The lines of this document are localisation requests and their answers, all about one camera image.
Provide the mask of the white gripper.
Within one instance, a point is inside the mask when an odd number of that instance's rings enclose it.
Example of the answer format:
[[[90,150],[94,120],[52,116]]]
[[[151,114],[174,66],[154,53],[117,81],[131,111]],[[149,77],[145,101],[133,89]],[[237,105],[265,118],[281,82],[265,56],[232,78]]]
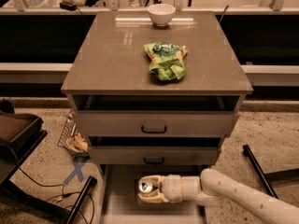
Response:
[[[161,186],[161,192],[139,193],[138,198],[144,203],[197,202],[202,191],[198,176],[147,175],[142,177],[139,183],[142,186]]]

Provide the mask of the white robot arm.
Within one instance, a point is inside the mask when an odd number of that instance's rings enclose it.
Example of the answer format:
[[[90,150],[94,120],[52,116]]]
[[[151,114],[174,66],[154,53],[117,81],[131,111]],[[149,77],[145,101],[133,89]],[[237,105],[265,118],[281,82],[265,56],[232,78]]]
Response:
[[[148,175],[138,181],[144,203],[195,202],[212,207],[230,199],[264,224],[299,224],[299,208],[239,183],[223,173],[205,169],[199,176]]]

